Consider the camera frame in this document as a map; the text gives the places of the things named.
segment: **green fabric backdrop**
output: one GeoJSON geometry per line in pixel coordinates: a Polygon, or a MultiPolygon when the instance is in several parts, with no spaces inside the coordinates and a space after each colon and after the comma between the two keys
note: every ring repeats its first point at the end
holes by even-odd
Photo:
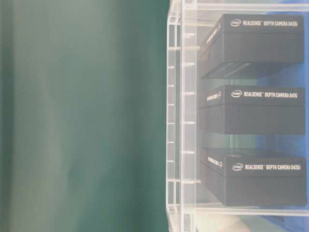
{"type": "Polygon", "coordinates": [[[1,0],[1,225],[166,232],[167,0],[1,0]]]}

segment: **clear acrylic shelf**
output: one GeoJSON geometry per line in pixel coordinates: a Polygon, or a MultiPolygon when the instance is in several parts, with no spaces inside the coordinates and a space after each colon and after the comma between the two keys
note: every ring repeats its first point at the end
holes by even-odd
{"type": "Polygon", "coordinates": [[[169,230],[171,232],[309,231],[308,204],[225,206],[211,189],[202,183],[200,167],[201,150],[208,146],[275,149],[289,154],[295,153],[309,160],[307,102],[305,102],[306,132],[302,135],[209,132],[202,126],[208,122],[204,122],[204,113],[198,106],[201,94],[221,85],[301,87],[307,99],[309,2],[171,0],[167,30],[166,211],[169,230]],[[199,58],[201,44],[224,14],[302,15],[305,38],[304,61],[277,73],[267,74],[262,80],[201,78],[200,68],[204,64],[199,58]],[[297,80],[281,83],[280,75],[284,76],[283,80],[287,75],[296,76],[297,80]]]}

